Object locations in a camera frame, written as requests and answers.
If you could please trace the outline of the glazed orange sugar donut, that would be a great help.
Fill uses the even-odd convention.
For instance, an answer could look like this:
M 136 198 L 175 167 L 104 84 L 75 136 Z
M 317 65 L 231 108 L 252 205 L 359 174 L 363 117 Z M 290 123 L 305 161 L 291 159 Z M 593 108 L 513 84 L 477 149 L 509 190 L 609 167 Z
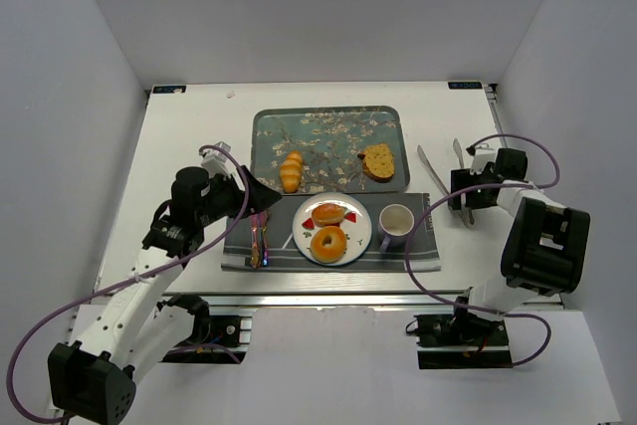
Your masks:
M 316 226 L 326 227 L 340 224 L 346 209 L 336 203 L 323 203 L 312 211 L 312 219 Z

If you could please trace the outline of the orange ring bagel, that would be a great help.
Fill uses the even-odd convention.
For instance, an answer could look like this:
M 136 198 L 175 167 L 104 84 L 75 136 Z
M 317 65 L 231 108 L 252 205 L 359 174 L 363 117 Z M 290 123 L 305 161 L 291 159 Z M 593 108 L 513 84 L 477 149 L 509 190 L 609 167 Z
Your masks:
M 345 233 L 338 226 L 326 226 L 313 235 L 310 252 L 318 262 L 333 264 L 343 257 L 346 246 Z

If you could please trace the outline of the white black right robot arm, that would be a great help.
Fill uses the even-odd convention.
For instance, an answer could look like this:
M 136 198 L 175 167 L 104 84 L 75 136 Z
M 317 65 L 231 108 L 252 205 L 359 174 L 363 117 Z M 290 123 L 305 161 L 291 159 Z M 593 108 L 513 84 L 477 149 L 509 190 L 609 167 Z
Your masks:
M 550 200 L 526 181 L 529 160 L 518 149 L 470 146 L 469 168 L 450 173 L 451 190 L 473 187 L 448 201 L 454 211 L 499 207 L 513 218 L 500 271 L 457 301 L 449 329 L 462 340 L 488 333 L 529 299 L 571 293 L 578 287 L 590 215 Z

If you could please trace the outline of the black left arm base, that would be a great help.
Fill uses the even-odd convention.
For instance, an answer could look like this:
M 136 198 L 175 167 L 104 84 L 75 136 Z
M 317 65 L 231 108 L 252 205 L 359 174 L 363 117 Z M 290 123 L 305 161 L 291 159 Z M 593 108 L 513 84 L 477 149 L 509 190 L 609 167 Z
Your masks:
M 180 308 L 194 317 L 192 333 L 164 356 L 164 363 L 239 364 L 245 358 L 242 317 L 214 315 L 209 303 L 195 295 L 177 295 L 158 302 L 156 307 L 156 317 L 168 307 Z

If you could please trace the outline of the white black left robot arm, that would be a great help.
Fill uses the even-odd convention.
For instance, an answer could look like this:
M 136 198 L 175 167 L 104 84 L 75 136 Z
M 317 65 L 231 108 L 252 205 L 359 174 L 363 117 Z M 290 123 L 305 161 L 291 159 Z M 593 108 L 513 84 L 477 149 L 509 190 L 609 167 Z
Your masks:
M 209 309 L 201 298 L 163 299 L 207 226 L 225 217 L 243 219 L 281 200 L 246 167 L 244 189 L 228 173 L 200 166 L 179 170 L 171 197 L 155 212 L 131 270 L 100 316 L 70 345 L 58 344 L 48 357 L 53 403 L 98 424 L 118 424 L 128 413 L 148 371 L 181 342 L 204 341 Z

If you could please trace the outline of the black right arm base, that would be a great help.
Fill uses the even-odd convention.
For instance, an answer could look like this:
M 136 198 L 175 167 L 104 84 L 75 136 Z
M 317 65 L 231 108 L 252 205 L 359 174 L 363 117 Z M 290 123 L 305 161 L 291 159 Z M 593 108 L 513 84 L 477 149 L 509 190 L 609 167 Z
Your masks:
M 451 314 L 419 315 L 405 327 L 417 338 L 420 370 L 505 369 L 513 367 L 509 336 L 502 322 L 460 329 Z

